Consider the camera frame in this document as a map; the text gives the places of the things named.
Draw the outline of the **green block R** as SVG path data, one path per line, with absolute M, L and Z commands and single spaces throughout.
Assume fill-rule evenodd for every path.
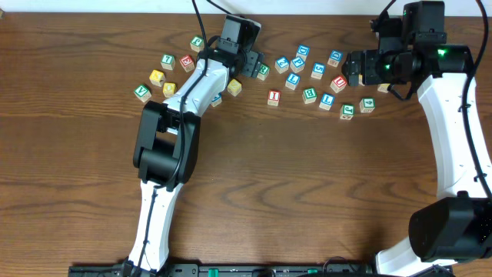
M 270 73 L 270 67 L 262 63 L 258 70 L 257 78 L 260 79 L 261 81 L 265 81 L 269 73 Z

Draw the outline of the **yellow block C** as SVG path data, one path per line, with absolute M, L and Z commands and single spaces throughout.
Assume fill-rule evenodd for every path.
M 238 80 L 233 78 L 228 83 L 227 90 L 231 95 L 236 97 L 242 91 L 242 84 Z

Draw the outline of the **yellow block O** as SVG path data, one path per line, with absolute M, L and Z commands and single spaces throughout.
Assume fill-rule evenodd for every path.
M 177 91 L 177 86 L 173 82 L 165 82 L 163 84 L 163 94 L 166 98 L 172 97 Z

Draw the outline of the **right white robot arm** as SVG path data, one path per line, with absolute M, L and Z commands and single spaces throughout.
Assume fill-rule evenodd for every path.
M 350 86 L 410 84 L 437 165 L 437 201 L 411 216 L 407 238 L 376 254 L 379 275 L 416 276 L 491 257 L 491 160 L 474 101 L 474 66 L 466 45 L 347 54 L 341 71 Z

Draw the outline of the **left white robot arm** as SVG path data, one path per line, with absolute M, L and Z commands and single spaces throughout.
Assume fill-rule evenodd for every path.
M 127 276 L 154 276 L 168 259 L 168 236 L 179 191 L 198 158 L 201 117 L 231 77 L 258 75 L 264 55 L 255 40 L 233 42 L 214 36 L 217 45 L 200 52 L 197 66 L 181 89 L 142 110 L 133 164 L 141 180 L 141 214 L 135 244 L 124 269 Z

